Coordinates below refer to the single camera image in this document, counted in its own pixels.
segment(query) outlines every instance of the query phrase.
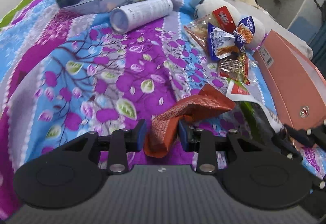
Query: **bed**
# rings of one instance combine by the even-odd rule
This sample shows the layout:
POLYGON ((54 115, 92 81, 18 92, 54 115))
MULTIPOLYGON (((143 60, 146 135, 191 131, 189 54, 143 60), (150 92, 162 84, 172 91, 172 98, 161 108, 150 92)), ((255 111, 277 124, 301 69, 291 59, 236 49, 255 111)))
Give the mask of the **bed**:
MULTIPOLYGON (((12 178, 25 162, 89 130, 108 135, 133 128, 141 118, 149 128, 155 116, 206 83, 226 94, 228 82, 215 73, 216 63, 182 32, 182 25, 193 19, 190 0, 172 1, 171 15, 125 35, 112 31, 109 13, 64 12, 55 0, 31 0, 15 12, 0 33, 1 218, 19 207, 12 178)), ((247 89, 276 113, 259 68, 249 74, 255 81, 247 89)), ((234 128, 251 133, 239 105, 194 125, 214 135, 234 128)), ((221 168, 226 166, 223 153, 216 158, 221 168)), ((103 154, 99 166, 105 160, 103 154)), ((323 161, 306 161, 316 175, 325 174, 323 161)), ((177 141, 162 159, 142 151, 128 153, 128 162, 195 166, 197 156, 183 152, 177 141)))

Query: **red label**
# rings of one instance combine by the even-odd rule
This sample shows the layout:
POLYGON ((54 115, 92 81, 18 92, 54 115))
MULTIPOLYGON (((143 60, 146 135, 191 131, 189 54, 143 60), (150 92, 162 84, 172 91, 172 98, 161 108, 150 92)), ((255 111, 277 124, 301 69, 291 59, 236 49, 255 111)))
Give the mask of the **red label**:
POLYGON ((216 21, 220 25, 219 28, 232 34, 237 25, 235 25, 233 18, 226 6, 216 9, 212 12, 216 21))
POLYGON ((238 86, 236 83, 233 85, 231 94, 244 94, 249 95, 249 92, 243 87, 238 86))

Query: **metal screw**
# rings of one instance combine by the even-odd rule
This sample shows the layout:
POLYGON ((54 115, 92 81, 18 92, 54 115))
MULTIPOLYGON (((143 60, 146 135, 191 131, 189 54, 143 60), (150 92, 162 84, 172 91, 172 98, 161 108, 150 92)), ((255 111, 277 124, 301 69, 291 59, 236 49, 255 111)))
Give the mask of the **metal screw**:
POLYGON ((326 183, 324 181, 321 181, 319 184, 319 188, 323 189, 326 186, 326 183))
POLYGON ((230 134, 237 134, 238 131, 237 131, 237 130, 229 130, 229 133, 230 133, 230 134))
POLYGON ((119 164, 119 163, 112 164, 110 166, 110 171, 115 172, 115 173, 121 173, 124 171, 124 169, 125 169, 125 166, 123 164, 119 164))
POLYGON ((211 173, 215 170, 215 166, 209 163, 200 165, 199 169, 204 173, 211 173))

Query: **pink box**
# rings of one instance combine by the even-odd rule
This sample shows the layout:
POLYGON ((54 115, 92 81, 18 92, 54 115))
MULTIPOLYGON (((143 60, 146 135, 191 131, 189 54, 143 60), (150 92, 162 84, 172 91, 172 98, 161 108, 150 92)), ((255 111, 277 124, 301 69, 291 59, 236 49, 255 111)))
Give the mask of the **pink box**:
POLYGON ((254 58, 282 123, 308 129, 326 119, 326 81, 296 47, 271 31, 254 58))

